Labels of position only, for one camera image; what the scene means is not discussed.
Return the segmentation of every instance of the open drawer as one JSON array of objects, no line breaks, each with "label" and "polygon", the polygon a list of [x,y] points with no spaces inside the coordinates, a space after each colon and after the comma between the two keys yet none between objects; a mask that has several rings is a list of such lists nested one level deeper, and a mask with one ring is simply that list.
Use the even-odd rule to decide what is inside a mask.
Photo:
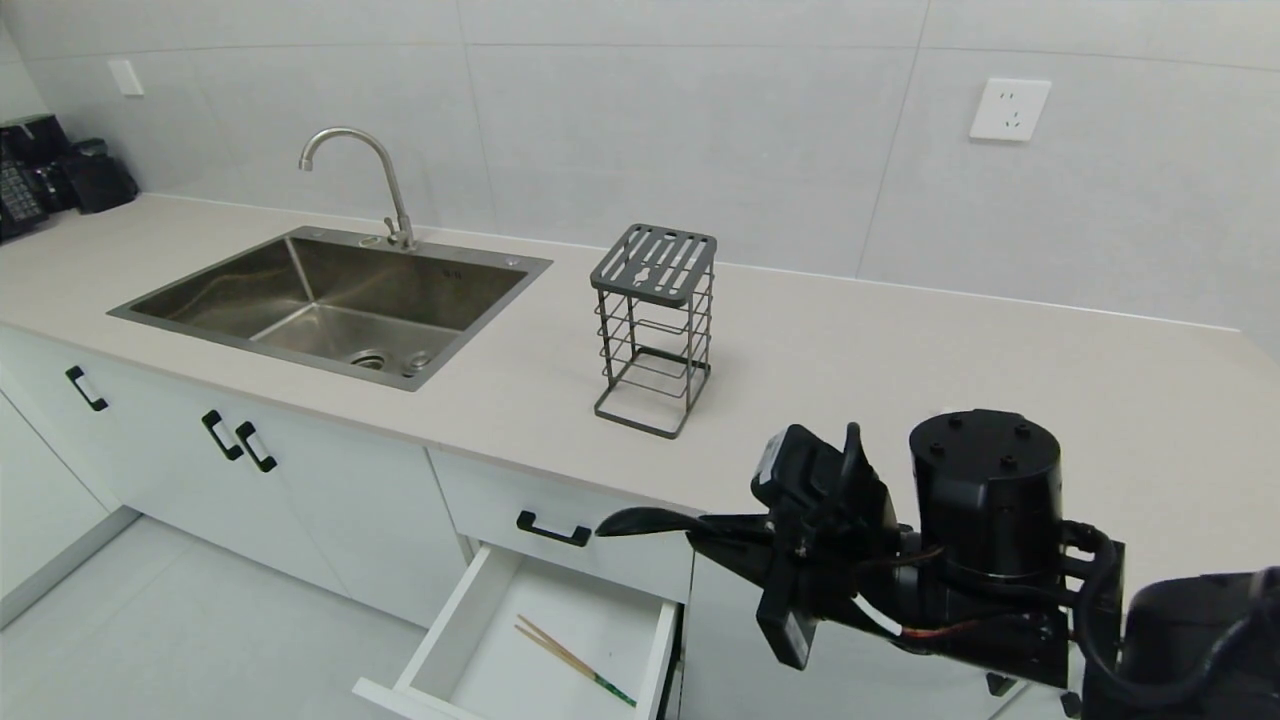
[{"label": "open drawer", "polygon": [[[412,720],[654,720],[676,603],[484,546],[387,688],[353,692]],[[630,707],[516,630],[524,615],[636,701]]]}]

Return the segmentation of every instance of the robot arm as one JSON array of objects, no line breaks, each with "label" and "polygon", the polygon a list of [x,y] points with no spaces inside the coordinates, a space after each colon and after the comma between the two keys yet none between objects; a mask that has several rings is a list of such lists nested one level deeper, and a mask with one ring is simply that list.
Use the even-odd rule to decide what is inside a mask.
[{"label": "robot arm", "polygon": [[[1082,710],[1091,720],[1203,708],[1206,693],[1217,692],[1210,688],[1221,688],[1216,680],[1228,673],[1228,660],[1263,642],[1260,628],[1280,623],[1272,571],[1161,583],[1134,600],[1116,667],[1124,546],[1062,519],[1056,438],[1021,415],[974,410],[922,423],[910,447],[919,530],[897,523],[851,423],[842,450],[800,425],[769,441],[751,479],[765,514],[687,518],[639,507],[608,518],[598,534],[685,532],[699,553],[762,588],[756,621],[778,661],[797,670],[808,662],[820,620],[879,635],[906,652],[1059,688],[1068,684],[1074,641],[1087,661]],[[1069,556],[1071,547],[1093,557]],[[1083,584],[1071,591],[1068,578]],[[1244,579],[1252,589],[1240,589]],[[1226,589],[1215,594],[1220,587]],[[1230,621],[1178,634],[1170,629],[1176,618],[1161,620],[1165,615],[1143,610],[1206,602],[1228,609],[1216,618]],[[1233,614],[1233,602],[1245,610]],[[1160,638],[1170,644],[1170,637],[1179,638],[1178,647],[1161,647]],[[1161,650],[1143,652],[1138,642]],[[1272,635],[1272,653],[1275,643]],[[1170,659],[1189,666],[1172,667]],[[1247,687],[1280,717],[1280,659],[1270,661],[1270,669],[1258,670],[1263,678],[1271,673],[1270,689],[1258,694]]]}]

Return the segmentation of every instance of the white floor tile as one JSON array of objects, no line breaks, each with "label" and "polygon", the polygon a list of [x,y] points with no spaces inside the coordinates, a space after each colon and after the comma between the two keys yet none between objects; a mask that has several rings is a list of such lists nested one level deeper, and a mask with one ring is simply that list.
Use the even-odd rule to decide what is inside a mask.
[{"label": "white floor tile", "polygon": [[142,518],[0,633],[0,716],[129,603],[195,538]]},{"label": "white floor tile", "polygon": [[[384,717],[351,687],[362,675],[394,682],[422,635],[196,541],[99,632],[82,634],[5,717]],[[32,633],[27,642],[38,639]]]}]

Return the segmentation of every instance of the electrical outlet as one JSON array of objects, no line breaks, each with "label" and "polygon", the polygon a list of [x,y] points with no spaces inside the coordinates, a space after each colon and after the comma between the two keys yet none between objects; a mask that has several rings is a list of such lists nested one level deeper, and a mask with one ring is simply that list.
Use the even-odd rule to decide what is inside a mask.
[{"label": "electrical outlet", "polygon": [[1047,79],[988,79],[969,137],[1027,142],[1036,132],[1051,87],[1053,83]]},{"label": "electrical outlet", "polygon": [[138,74],[133,72],[133,63],[129,60],[108,60],[106,67],[111,68],[111,77],[115,78],[115,87],[120,88],[120,95],[125,97],[142,97],[142,83]]}]

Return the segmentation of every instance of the cabinet handle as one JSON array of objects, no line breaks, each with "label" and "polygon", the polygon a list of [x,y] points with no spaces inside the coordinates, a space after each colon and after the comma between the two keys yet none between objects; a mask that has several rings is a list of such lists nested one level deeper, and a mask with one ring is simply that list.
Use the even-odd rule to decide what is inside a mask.
[{"label": "cabinet handle", "polygon": [[244,455],[241,446],[232,445],[230,447],[227,447],[223,445],[223,438],[218,437],[218,433],[214,430],[214,425],[221,421],[223,416],[218,413],[218,410],[210,410],[204,418],[200,419],[200,424],[205,425],[205,429],[209,430],[209,437],[214,438],[214,445],[218,446],[218,450],[223,451],[223,457],[228,460],[238,460],[242,455]]},{"label": "cabinet handle", "polygon": [[79,365],[76,365],[70,370],[67,370],[67,379],[70,380],[73,386],[76,386],[76,392],[81,393],[81,397],[84,398],[84,402],[88,404],[91,410],[93,410],[95,413],[101,413],[102,410],[110,407],[110,405],[106,404],[105,397],[100,396],[97,400],[88,398],[88,393],[84,392],[84,386],[79,384],[79,380],[83,377],[84,377],[84,370],[81,370]]},{"label": "cabinet handle", "polygon": [[586,547],[586,541],[591,539],[591,528],[584,528],[579,525],[572,536],[562,536],[559,533],[553,533],[550,530],[544,530],[541,528],[535,528],[534,523],[538,521],[538,515],[530,512],[529,510],[521,510],[520,516],[516,518],[516,527],[526,533],[534,533],[535,536],[541,536],[564,544],[572,544],[573,547]]},{"label": "cabinet handle", "polygon": [[257,469],[264,473],[270,473],[276,465],[279,465],[279,462],[276,462],[275,457],[271,457],[270,455],[259,457],[257,454],[253,452],[253,446],[248,443],[248,438],[256,432],[257,428],[253,427],[253,423],[244,420],[241,423],[241,427],[236,428],[236,437],[241,438],[241,445],[243,445],[244,450],[248,451],[248,456],[253,460],[253,464],[257,465]]}]

